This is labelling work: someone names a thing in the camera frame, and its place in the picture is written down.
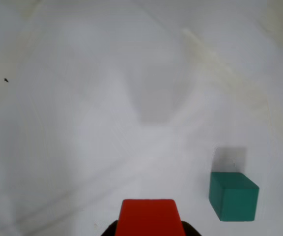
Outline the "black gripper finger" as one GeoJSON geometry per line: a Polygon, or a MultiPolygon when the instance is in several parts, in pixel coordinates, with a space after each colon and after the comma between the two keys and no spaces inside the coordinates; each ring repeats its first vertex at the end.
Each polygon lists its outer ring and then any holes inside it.
{"type": "Polygon", "coordinates": [[[188,222],[181,221],[185,236],[201,236],[201,234],[188,222]]]}
{"type": "Polygon", "coordinates": [[[101,234],[101,236],[115,236],[116,227],[117,227],[117,220],[112,222],[105,231],[101,234]]]}

